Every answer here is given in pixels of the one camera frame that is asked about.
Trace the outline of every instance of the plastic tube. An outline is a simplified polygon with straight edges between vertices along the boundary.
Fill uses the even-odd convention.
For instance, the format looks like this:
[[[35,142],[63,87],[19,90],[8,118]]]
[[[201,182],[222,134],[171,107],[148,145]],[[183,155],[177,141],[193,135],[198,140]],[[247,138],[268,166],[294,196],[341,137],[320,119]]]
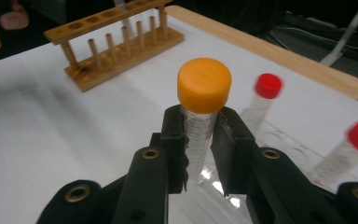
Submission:
[[[282,81],[273,74],[262,74],[255,83],[255,95],[241,117],[248,129],[255,135],[261,121],[269,112],[269,108],[282,89]]]
[[[347,139],[313,169],[310,180],[316,185],[326,187],[357,165],[358,123],[349,129]]]
[[[178,74],[178,98],[185,116],[189,179],[198,179],[218,111],[226,104],[231,74],[215,59],[185,63]]]

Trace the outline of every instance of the wooden test tube rack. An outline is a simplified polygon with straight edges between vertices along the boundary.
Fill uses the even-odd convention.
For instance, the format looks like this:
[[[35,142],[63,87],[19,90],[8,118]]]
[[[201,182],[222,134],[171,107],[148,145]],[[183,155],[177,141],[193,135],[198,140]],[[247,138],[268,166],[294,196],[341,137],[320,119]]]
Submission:
[[[45,32],[46,38],[61,45],[69,66],[64,70],[83,92],[88,91],[139,63],[181,43],[184,36],[167,25],[164,6],[172,0],[137,0],[126,4],[126,11],[113,7],[86,18],[66,23]],[[123,26],[123,43],[115,45],[111,34],[106,34],[108,49],[99,52],[93,39],[89,40],[92,56],[78,62],[70,40],[125,20],[152,8],[158,9],[159,26],[154,16],[149,18],[150,31],[143,33],[141,21],[136,22],[135,37],[130,39],[128,27]]]

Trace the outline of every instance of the orange cap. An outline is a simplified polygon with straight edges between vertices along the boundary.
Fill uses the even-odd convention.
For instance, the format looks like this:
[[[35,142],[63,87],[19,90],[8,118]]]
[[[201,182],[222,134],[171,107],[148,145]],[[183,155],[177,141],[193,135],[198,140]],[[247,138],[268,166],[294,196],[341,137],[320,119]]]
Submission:
[[[230,86],[228,68],[215,59],[193,59],[179,70],[179,101],[185,109],[194,113],[219,111],[226,104]]]

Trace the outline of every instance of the table surface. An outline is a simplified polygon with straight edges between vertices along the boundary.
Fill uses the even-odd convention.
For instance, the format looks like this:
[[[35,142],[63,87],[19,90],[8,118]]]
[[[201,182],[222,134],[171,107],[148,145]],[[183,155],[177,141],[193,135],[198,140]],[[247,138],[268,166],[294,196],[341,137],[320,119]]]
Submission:
[[[272,72],[282,78],[284,89],[266,122],[290,136],[285,144],[298,142],[310,153],[301,159],[305,171],[343,141],[358,120],[358,79],[183,8],[167,7],[167,12],[170,27],[186,40],[86,93],[63,72],[68,62],[60,46],[47,44],[0,61],[0,223],[35,223],[57,190],[77,179],[105,186],[126,174],[133,153],[160,132],[164,110],[179,104],[177,71],[193,58],[215,58],[229,68],[233,82],[227,106],[239,113],[252,100],[257,76]],[[207,23],[205,32],[200,27]],[[90,56],[89,38],[103,49],[104,35],[114,32],[119,43],[120,28],[121,23],[114,23],[71,41],[78,60]],[[306,66],[301,62],[309,69],[297,71]],[[327,81],[314,81],[317,75]],[[342,86],[326,87],[338,83]],[[348,94],[340,91],[349,89]],[[358,168],[351,176],[358,179]],[[172,198],[170,223],[202,223],[184,212],[191,206]]]

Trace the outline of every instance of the transparent tube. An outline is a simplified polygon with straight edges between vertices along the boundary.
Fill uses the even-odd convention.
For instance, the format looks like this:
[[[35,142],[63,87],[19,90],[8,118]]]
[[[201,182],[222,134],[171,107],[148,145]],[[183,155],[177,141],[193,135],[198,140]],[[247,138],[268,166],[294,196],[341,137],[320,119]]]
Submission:
[[[255,94],[251,104],[241,113],[241,118],[248,129],[255,135],[260,127],[261,122],[267,115],[273,99],[266,99]]]
[[[198,114],[185,109],[183,106],[182,113],[185,116],[185,154],[189,160],[189,165],[186,169],[189,179],[197,180],[210,145],[209,141],[213,133],[217,113]]]
[[[344,141],[314,168],[310,180],[316,185],[326,187],[357,165],[358,149],[350,142]]]

